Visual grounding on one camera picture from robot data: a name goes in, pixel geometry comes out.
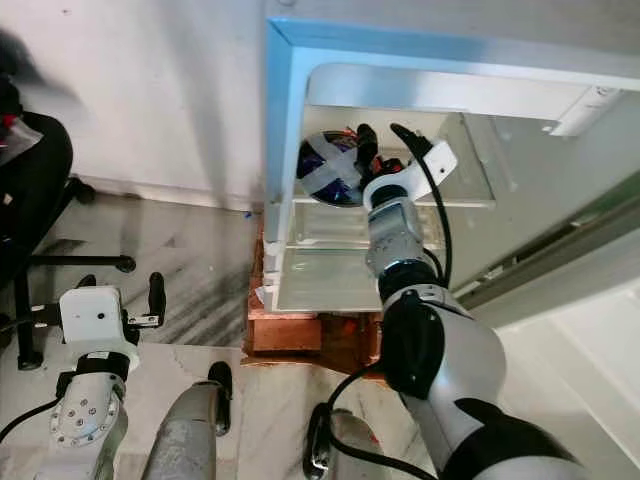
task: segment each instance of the black cable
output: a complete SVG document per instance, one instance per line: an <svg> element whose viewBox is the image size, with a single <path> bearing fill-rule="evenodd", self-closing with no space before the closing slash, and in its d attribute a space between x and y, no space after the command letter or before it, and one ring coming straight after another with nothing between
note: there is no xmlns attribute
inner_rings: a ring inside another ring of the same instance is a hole
<svg viewBox="0 0 640 480"><path fill-rule="evenodd" d="M440 263L440 259L431 250L428 250L423 247L422 251L427 257L431 259L431 261L435 265L436 274L438 275L438 283L444 283L444 274L442 273L442 264Z"/></svg>
<svg viewBox="0 0 640 480"><path fill-rule="evenodd" d="M436 185L436 182L433 179L431 172L429 171L429 167L420 155L416 155L416 153L414 153L413 151L411 153L414 157L416 157L416 161L427 177L427 181L429 182L429 186L431 187L431 193L433 194L433 198L436 201L436 208L438 210L438 216L440 217L440 223L442 224L442 233L444 234L445 245L443 283L444 286L448 288L449 283L451 282L451 267L453 265L453 246L451 245L451 229L449 227L449 217L447 216L447 211L444 208L442 196L440 195L440 189L438 188L438 185Z"/></svg>
<svg viewBox="0 0 640 480"><path fill-rule="evenodd" d="M12 420L11 423L9 423L9 425L4 427L2 429L2 431L0 432L0 443L2 443L4 438L7 435L9 435L9 432L11 432L11 430L16 428L22 422L24 422L25 420L30 419L31 417L33 417L33 416L35 416L35 415L37 415L39 413L44 412L45 410L49 410L51 407L54 407L58 403L58 401L59 400L57 398L55 400L51 400L49 403L45 403L44 405L40 405L39 407L36 407L33 410L29 410L28 412L23 413L19 417L17 417L14 420Z"/></svg>
<svg viewBox="0 0 640 480"><path fill-rule="evenodd" d="M425 472L424 470L416 467L415 465L411 465L410 463L403 462L402 460L398 460L397 458L387 457L386 455L380 455L378 453L367 452L366 450L361 450L359 448L351 447L345 443L342 443L333 434L333 430L331 429L331 414L333 412L333 407L336 403L336 400L338 399L340 394L355 380L362 377L366 373L375 370L379 366L380 366L380 361L372 363L371 365L358 370L357 372L345 378L333 391L333 393L329 397L329 400L327 401L328 418L326 419L326 421L327 421L327 425L329 426L328 428L329 441L337 450L351 457L364 460L365 462L382 465L384 467L395 468L396 470L400 470L401 472L408 473L409 475L413 475L414 477L420 478L423 480L437 480L429 472Z"/></svg>
<svg viewBox="0 0 640 480"><path fill-rule="evenodd" d="M443 286L448 288L449 283L451 282L451 269L453 265L453 245L451 242L449 217L447 216L447 211L444 208L444 202L442 201L442 195L440 195L440 189L438 188L438 185L436 185L436 182L431 175L431 171L429 170L429 167L427 167L423 159L424 154L430 150L431 143L426 138L417 136L411 130L397 123L392 123L390 127L393 133L398 135L398 137L400 137L405 145L407 145L407 148L411 152L411 155L413 155L413 157L418 162L418 165L420 165L420 168L422 168L422 171L424 172L424 175L427 177L427 181L429 182L429 186L431 187L431 193L433 194L433 198L436 201L436 208L438 210L438 216L440 217L440 223L442 224L442 233L444 235L445 262Z"/></svg>

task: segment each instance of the wooden block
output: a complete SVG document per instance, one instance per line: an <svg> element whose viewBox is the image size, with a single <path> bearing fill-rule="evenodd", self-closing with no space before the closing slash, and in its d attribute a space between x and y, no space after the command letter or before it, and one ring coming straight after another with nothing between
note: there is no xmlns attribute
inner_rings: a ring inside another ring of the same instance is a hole
<svg viewBox="0 0 640 480"><path fill-rule="evenodd" d="M253 351L319 351L322 323L315 318L287 318L252 321Z"/></svg>
<svg viewBox="0 0 640 480"><path fill-rule="evenodd" d="M255 338L254 323L247 320L247 328L244 335L242 351L247 355L253 355L253 339Z"/></svg>
<svg viewBox="0 0 640 480"><path fill-rule="evenodd" d="M262 237L258 237L256 245L253 249L253 268L251 269L252 276L262 276L264 261L264 244L262 243Z"/></svg>

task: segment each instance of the office chair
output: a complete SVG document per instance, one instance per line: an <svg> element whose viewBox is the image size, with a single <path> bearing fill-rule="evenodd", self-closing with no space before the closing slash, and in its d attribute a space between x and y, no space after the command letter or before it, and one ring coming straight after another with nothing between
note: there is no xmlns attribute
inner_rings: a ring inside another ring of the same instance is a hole
<svg viewBox="0 0 640 480"><path fill-rule="evenodd" d="M91 203L95 191L79 179L69 178L73 150L60 122L30 112L24 112L22 120L43 137L29 150L0 166L0 288L13 281L16 318L31 314L27 276L31 266L112 265L122 272L131 272L136 267L134 259L125 255L33 254L67 205L74 198L80 203ZM34 349L32 324L23 323L16 329L18 369L38 368L43 356Z"/></svg>

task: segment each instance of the chair base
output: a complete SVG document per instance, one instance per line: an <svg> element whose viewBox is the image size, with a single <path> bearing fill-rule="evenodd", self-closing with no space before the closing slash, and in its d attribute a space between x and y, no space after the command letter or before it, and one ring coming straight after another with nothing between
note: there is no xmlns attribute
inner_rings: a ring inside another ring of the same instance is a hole
<svg viewBox="0 0 640 480"><path fill-rule="evenodd" d="M47 256L32 255L30 265L82 265L82 266L114 266L124 273L135 270L136 262L127 255L119 256ZM27 270L23 270L14 279L14 296L16 304L16 316L31 314L29 301L29 282ZM43 355L34 348L33 326L30 323L18 325L18 370L35 370L42 365Z"/></svg>

